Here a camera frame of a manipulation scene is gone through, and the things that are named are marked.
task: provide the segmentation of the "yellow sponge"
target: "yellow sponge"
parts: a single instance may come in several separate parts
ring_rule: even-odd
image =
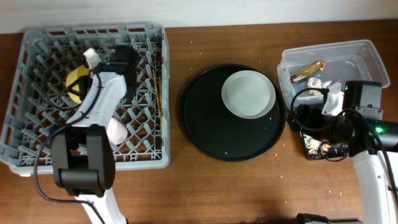
[[[78,78],[88,75],[90,72],[90,70],[86,67],[84,67],[83,65],[74,69],[71,73],[68,74],[67,76],[67,80],[66,80],[66,86],[68,88],[69,85],[71,85],[74,81],[76,81]],[[77,92],[80,91],[79,86],[75,85],[72,90],[75,90]],[[69,97],[76,103],[81,103],[81,100],[79,98],[79,96],[76,96],[73,93],[69,93]]]

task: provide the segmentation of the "white wall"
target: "white wall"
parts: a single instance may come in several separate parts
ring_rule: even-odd
[[[166,27],[398,18],[398,0],[0,0],[0,33],[32,27]]]

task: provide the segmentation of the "wooden chopstick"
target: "wooden chopstick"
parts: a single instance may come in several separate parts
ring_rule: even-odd
[[[159,77],[159,98],[160,105],[162,106],[162,77]]]
[[[154,74],[155,95],[156,95],[157,107],[158,107],[158,109],[159,109],[159,118],[160,118],[160,135],[162,135],[162,105],[160,104],[159,92],[157,91],[157,85],[156,85],[156,73],[155,73],[155,70],[152,70],[152,73]]]

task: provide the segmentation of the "chopstick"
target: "chopstick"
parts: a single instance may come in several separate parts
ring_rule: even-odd
[[[160,104],[161,99],[159,99],[159,92],[157,90],[157,85],[156,85],[156,73],[155,70],[152,70],[152,73],[154,74],[154,83],[155,83],[155,95],[156,95],[156,102],[157,102],[157,107],[159,109],[159,118],[160,118],[160,135],[162,135],[162,105]]]

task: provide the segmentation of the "white bowl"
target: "white bowl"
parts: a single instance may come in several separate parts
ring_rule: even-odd
[[[244,70],[225,80],[221,97],[227,109],[247,119],[267,114],[275,103],[275,88],[263,74]]]

